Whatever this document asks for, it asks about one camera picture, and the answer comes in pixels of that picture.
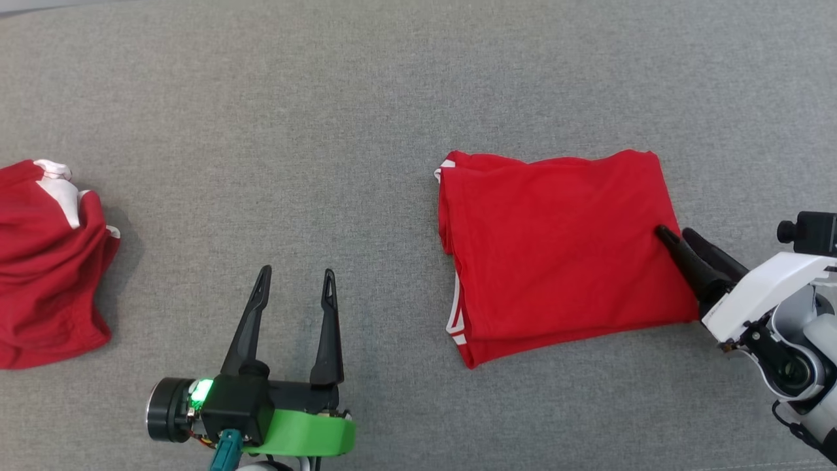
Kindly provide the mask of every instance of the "green 3d-printed part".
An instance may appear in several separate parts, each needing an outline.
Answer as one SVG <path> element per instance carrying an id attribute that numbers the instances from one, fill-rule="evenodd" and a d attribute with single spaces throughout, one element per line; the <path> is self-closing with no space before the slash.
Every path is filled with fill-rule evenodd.
<path id="1" fill-rule="evenodd" d="M 264 444 L 244 447 L 244 452 L 291 457 L 342 455 L 355 447 L 355 428 L 355 422 L 340 417 L 276 409 Z"/>

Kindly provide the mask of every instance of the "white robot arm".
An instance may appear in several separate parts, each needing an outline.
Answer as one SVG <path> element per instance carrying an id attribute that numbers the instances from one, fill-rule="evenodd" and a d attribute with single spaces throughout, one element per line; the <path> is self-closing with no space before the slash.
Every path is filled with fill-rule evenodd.
<path id="1" fill-rule="evenodd" d="M 740 351 L 776 395 L 773 415 L 837 464 L 837 317 L 817 293 L 837 272 L 837 214 L 801 212 L 778 239 L 793 242 L 748 271 L 692 229 L 657 228 L 695 292 L 701 323 L 725 352 Z M 782 419 L 782 407 L 792 421 Z"/>

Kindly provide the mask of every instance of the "white stripe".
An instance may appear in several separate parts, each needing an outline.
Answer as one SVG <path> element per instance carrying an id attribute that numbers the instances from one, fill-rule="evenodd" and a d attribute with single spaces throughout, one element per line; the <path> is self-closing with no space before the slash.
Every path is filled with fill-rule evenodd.
<path id="1" fill-rule="evenodd" d="M 444 162 L 442 162 L 442 165 L 433 171 L 433 176 L 436 177 L 436 181 L 439 183 L 442 183 L 442 167 L 456 167 L 456 162 L 446 158 Z"/>
<path id="2" fill-rule="evenodd" d="M 69 171 L 69 167 L 63 163 L 53 162 L 45 158 L 41 158 L 33 162 L 35 165 L 44 169 L 44 177 L 48 179 L 63 179 L 68 182 L 73 179 L 73 173 Z"/>
<path id="3" fill-rule="evenodd" d="M 460 276 L 458 273 L 454 272 L 454 305 L 450 307 L 450 316 L 448 317 L 448 326 L 445 330 L 448 331 L 448 334 L 455 334 L 460 330 L 464 329 L 465 326 L 461 325 L 462 322 L 457 319 L 457 310 L 460 307 Z"/>
<path id="4" fill-rule="evenodd" d="M 61 211 L 69 227 L 78 229 L 81 226 L 79 221 L 79 190 L 72 183 L 64 179 L 44 178 L 37 183 L 49 196 L 51 196 Z"/>
<path id="5" fill-rule="evenodd" d="M 112 226 L 112 225 L 106 225 L 106 226 L 105 226 L 105 229 L 107 229 L 107 230 L 109 230 L 109 231 L 110 231 L 110 236 L 111 236 L 111 237 L 113 237 L 114 239 L 120 239 L 120 238 L 122 237 L 122 233 L 121 233 L 121 232 L 119 232 L 119 230 L 118 230 L 118 229 L 116 229 L 116 228 L 115 228 L 114 226 Z"/>

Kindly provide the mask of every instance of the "folded red shirt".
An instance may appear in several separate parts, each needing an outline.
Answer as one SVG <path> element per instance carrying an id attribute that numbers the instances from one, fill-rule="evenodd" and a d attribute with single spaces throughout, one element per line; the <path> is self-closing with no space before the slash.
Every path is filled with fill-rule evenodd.
<path id="1" fill-rule="evenodd" d="M 447 331 L 465 364 L 697 320 L 654 229 L 679 233 L 660 161 L 523 163 L 454 151 L 436 171 L 439 235 L 456 280 Z"/>
<path id="2" fill-rule="evenodd" d="M 119 247 L 98 195 L 65 165 L 0 168 L 0 369 L 44 365 L 110 340 L 93 304 Z"/>

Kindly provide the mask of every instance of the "gray fabric surface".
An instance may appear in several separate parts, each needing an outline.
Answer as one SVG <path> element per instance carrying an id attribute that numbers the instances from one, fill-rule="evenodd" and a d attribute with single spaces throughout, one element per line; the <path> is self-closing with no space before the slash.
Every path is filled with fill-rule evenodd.
<path id="1" fill-rule="evenodd" d="M 0 0 L 0 18 L 9 12 L 30 12 L 41 8 L 58 8 L 86 3 L 124 2 L 126 0 Z"/>
<path id="2" fill-rule="evenodd" d="M 432 171 L 455 148 L 652 150 L 681 222 L 758 264 L 781 219 L 837 210 L 835 15 L 827 0 L 148 0 L 0 21 L 0 165 L 69 164 L 123 234 L 98 294 L 112 342 L 0 372 L 0 468 L 205 469 L 198 444 L 148 439 L 147 395 L 217 370 L 264 263 L 259 357 L 282 379 L 307 377 L 322 270 L 337 274 L 358 438 L 324 470 L 828 468 L 699 325 L 468 371 L 444 331 Z"/>

